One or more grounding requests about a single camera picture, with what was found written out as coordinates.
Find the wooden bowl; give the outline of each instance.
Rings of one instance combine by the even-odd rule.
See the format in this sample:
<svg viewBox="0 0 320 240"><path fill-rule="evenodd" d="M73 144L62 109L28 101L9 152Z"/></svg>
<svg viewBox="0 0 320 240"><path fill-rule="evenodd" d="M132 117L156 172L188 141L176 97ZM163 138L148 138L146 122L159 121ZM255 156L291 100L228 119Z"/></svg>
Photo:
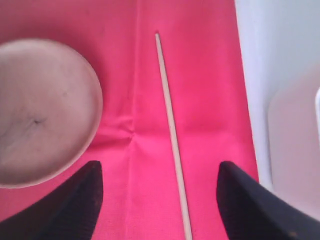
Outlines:
<svg viewBox="0 0 320 240"><path fill-rule="evenodd" d="M72 48L43 39L0 45L0 187L67 169L90 145L102 108L98 77Z"/></svg>

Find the white container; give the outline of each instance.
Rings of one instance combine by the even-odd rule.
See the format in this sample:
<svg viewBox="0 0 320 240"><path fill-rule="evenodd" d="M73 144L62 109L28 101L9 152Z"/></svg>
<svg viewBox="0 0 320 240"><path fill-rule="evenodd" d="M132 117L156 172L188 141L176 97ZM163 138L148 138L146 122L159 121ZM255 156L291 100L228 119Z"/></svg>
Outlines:
<svg viewBox="0 0 320 240"><path fill-rule="evenodd" d="M320 220L320 67L279 91L268 110L275 194Z"/></svg>

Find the wooden dowel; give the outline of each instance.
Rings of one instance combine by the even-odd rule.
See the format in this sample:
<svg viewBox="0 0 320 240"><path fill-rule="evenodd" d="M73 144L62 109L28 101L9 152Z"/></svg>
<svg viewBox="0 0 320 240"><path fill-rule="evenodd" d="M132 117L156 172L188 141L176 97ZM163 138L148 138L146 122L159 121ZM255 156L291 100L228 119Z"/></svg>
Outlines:
<svg viewBox="0 0 320 240"><path fill-rule="evenodd" d="M179 196L180 196L184 235L185 235L185 240L192 240L193 238L192 238L192 231L191 231L191 224L190 224L190 217L189 217L189 210L188 210L188 202L187 202L183 170L181 165L174 112L173 112L172 102L170 97L170 90L169 90L168 78L166 73L164 55L161 47L160 36L158 33L155 34L155 42L156 42L156 49L158 53L166 114L167 114L168 123L169 123L171 145L172 145L173 158L174 158L174 164L175 164L175 174L176 174Z"/></svg>

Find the bowl rim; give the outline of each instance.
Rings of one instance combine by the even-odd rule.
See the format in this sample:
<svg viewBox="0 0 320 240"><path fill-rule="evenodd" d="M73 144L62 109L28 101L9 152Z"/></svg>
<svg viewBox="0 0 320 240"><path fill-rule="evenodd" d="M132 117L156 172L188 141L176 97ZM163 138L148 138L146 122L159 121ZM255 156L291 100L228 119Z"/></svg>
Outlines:
<svg viewBox="0 0 320 240"><path fill-rule="evenodd" d="M96 106L97 109L97 114L94 118L94 121L92 123L92 128L91 131L89 132L86 141L83 142L82 147L79 148L79 150L77 151L77 153L69 160L66 161L66 164L64 164L61 168L59 168L58 170L40 177L37 180L31 180L31 181L26 181L23 183L15 183L15 184L10 184L10 183L1 183L0 182L0 188L1 189L21 189L21 188L26 188L26 187L32 187L32 186L36 186L39 184L42 184L44 182L47 182L55 177L57 177L58 175L60 175L62 172L64 172L65 170L67 170L69 167L71 167L84 153L85 151L88 149L88 147L90 146L90 144L92 143L93 139L96 136L96 133L98 131L98 128L100 126L101 123L101 119L102 119L102 114L103 114L103 92L102 92L102 88L101 88L101 84L100 84L100 80L99 77L97 75L97 73L95 72L94 68L92 67L92 65L88 62L88 60L81 55L78 51L76 51L74 48L70 47L67 44L64 44L62 42L59 41L55 41L55 40L51 40L51 39L46 39L46 38L20 38L20 39L14 39L11 41L7 41L4 43L0 44L0 49L4 46L7 45L12 45L12 44L24 44L24 43L41 43L41 44L47 44L47 45L55 45L58 46L60 48L64 48L66 50L68 50L69 52L73 52L74 55L77 55L79 57L79 59L82 59L84 65L86 66L86 68L89 71L89 74L91 75L92 78L92 85L95 88L95 93L96 93L96 97L97 97L97 104L98 106Z"/></svg>

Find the red cloth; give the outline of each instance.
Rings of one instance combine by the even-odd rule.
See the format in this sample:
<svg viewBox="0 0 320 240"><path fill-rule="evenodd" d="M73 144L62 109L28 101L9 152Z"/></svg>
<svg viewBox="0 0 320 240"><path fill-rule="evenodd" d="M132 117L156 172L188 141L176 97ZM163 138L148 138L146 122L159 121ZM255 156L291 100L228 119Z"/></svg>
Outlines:
<svg viewBox="0 0 320 240"><path fill-rule="evenodd" d="M0 189L0 220L100 160L104 200L94 240L182 240L183 223L155 32L160 33L195 240L227 239L216 203L218 166L257 178L234 2L1 0L0 42L49 38L84 55L103 90L86 153L43 184Z"/></svg>

